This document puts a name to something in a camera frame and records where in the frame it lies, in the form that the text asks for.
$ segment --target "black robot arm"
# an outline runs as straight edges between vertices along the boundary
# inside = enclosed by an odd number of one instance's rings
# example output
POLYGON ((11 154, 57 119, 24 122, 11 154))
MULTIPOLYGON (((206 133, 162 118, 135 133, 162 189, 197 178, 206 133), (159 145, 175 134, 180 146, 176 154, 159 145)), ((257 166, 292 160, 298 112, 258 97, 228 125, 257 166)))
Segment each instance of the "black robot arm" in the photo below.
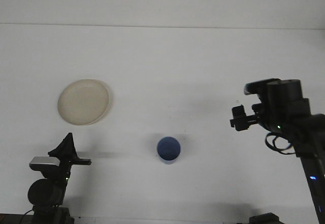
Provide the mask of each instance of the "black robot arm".
POLYGON ((254 115, 246 116, 244 107, 233 108, 231 126, 237 131, 259 124, 274 136, 273 145, 279 152, 293 146, 301 159, 320 224, 325 224, 325 115, 311 115, 309 100, 303 98, 300 80, 267 79, 249 83, 245 94, 257 94, 261 103, 252 105, 254 115), (276 147, 277 138, 287 139, 285 149, 276 147))

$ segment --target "beige dish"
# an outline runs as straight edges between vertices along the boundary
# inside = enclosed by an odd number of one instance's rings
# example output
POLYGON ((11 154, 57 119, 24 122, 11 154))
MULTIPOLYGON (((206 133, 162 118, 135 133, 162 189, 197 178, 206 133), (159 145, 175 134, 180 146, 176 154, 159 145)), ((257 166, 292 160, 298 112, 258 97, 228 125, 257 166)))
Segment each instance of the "beige dish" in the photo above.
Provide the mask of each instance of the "beige dish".
POLYGON ((74 125, 98 121, 108 108, 108 91, 98 80, 83 79, 70 84, 59 97, 60 116, 74 125))

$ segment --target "camera mount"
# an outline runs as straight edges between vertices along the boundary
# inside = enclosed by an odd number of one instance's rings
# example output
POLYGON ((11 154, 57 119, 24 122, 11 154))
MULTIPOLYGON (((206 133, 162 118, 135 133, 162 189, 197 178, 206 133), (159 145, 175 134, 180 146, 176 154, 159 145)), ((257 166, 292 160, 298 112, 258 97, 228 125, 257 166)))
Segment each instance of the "camera mount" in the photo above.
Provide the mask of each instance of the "camera mount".
POLYGON ((69 209, 59 207, 63 203, 72 165, 90 165, 90 159, 77 156, 72 133, 52 151, 49 157, 36 156, 29 163, 34 171, 40 171, 44 179, 34 182, 28 190, 28 200, 33 204, 32 224, 73 224, 69 209))

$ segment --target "black cable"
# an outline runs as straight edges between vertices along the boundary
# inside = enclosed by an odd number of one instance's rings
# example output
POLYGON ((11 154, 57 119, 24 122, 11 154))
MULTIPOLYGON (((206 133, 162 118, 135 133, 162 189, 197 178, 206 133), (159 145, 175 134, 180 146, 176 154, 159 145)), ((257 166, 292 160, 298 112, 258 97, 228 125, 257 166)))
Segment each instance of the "black cable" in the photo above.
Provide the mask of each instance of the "black cable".
POLYGON ((289 145, 287 146, 287 147, 285 147, 285 148, 278 148, 277 146, 276 146, 276 143, 275 143, 275 141, 278 139, 278 138, 283 138, 283 139, 286 139, 285 137, 284 137, 284 135, 282 135, 282 134, 279 134, 279 133, 268 133, 267 135, 266 135, 266 137, 265 137, 265 144, 266 144, 266 146, 268 146, 270 149, 272 149, 272 150, 274 150, 274 151, 276 151, 276 152, 278 152, 278 153, 280 153, 280 154, 285 154, 285 155, 289 155, 289 154, 295 154, 294 152, 293 153, 283 153, 283 151, 285 151, 285 150, 287 150, 287 149, 290 149, 290 148, 292 148, 292 144, 291 143, 289 143, 289 145), (268 137, 269 136, 274 136, 274 139, 272 140, 272 144, 273 145, 271 145, 270 143, 269 143, 269 141, 268 141, 268 137))
POLYGON ((29 211, 27 211, 25 214, 23 214, 23 216, 21 217, 21 219, 20 219, 20 221, 19 221, 19 224, 22 223, 22 220, 24 219, 24 217, 25 217, 28 213, 30 213, 32 210, 29 210, 29 211))

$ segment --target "blue cup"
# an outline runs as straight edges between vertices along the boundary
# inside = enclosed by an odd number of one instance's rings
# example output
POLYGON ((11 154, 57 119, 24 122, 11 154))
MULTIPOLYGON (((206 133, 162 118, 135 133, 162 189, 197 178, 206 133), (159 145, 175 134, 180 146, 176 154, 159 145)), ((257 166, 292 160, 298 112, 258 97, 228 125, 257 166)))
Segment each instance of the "blue cup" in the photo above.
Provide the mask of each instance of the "blue cup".
POLYGON ((162 138, 157 145, 159 158, 165 164, 172 164, 176 161, 181 152, 181 145, 172 137, 162 138))

